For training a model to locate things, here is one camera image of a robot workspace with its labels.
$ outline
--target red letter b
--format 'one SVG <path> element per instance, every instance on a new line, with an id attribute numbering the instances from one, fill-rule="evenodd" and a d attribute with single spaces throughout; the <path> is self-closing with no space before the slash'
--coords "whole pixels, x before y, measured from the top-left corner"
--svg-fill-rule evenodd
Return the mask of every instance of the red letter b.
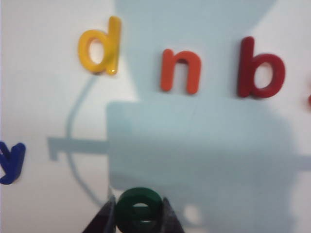
<path id="1" fill-rule="evenodd" d="M 281 89 L 285 78 L 285 66 L 283 61 L 273 54 L 260 54 L 253 57 L 255 40 L 249 36 L 242 40 L 239 68 L 238 95 L 248 97 L 268 98 L 275 95 Z M 256 69 L 263 63 L 269 63 L 273 69 L 270 84 L 265 88 L 257 88 L 255 85 Z"/>

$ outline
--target black object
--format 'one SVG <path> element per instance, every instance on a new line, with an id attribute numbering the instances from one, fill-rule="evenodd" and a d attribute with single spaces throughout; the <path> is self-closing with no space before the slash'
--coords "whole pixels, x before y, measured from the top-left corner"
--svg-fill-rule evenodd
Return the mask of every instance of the black object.
<path id="1" fill-rule="evenodd" d="M 112 196 L 82 233 L 115 233 L 115 206 L 116 199 Z M 158 233 L 185 233 L 167 198 L 163 199 Z"/>

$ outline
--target yellow letter d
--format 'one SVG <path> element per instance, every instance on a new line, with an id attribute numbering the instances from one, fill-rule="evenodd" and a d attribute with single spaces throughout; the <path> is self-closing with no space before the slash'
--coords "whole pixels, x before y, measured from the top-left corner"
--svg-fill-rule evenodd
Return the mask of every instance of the yellow letter d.
<path id="1" fill-rule="evenodd" d="M 108 34 L 98 30 L 84 32 L 78 45 L 81 64 L 93 73 L 106 70 L 107 74 L 116 74 L 118 71 L 119 46 L 121 34 L 121 20 L 112 16 L 109 19 Z M 104 57 L 100 63 L 95 63 L 89 56 L 89 46 L 94 39 L 98 39 L 104 48 Z"/>

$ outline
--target white surface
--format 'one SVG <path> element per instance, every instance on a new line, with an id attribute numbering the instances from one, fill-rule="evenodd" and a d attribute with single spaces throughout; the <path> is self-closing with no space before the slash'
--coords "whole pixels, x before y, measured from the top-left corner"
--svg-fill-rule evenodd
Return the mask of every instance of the white surface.
<path id="1" fill-rule="evenodd" d="M 310 11 L 309 0 L 1 1 L 1 139 L 27 147 L 20 179 L 1 187 L 1 232 L 82 232 L 109 187 L 139 185 L 167 196 L 189 233 L 310 232 Z M 93 76 L 77 41 L 111 15 L 119 71 Z M 272 98 L 236 97 L 247 35 L 285 62 Z M 165 48 L 201 57 L 197 95 L 182 66 L 159 90 Z M 108 149 L 68 153 L 51 138 Z"/>

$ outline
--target orange letter n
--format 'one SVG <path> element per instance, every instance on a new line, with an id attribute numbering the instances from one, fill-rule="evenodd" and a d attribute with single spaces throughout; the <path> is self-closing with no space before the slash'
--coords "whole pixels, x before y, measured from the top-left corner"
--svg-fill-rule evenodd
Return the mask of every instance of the orange letter n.
<path id="1" fill-rule="evenodd" d="M 201 59 L 191 51 L 182 51 L 174 56 L 172 50 L 164 50 L 162 60 L 161 88 L 170 91 L 173 87 L 174 69 L 177 62 L 188 64 L 187 92 L 197 93 L 199 89 Z"/>

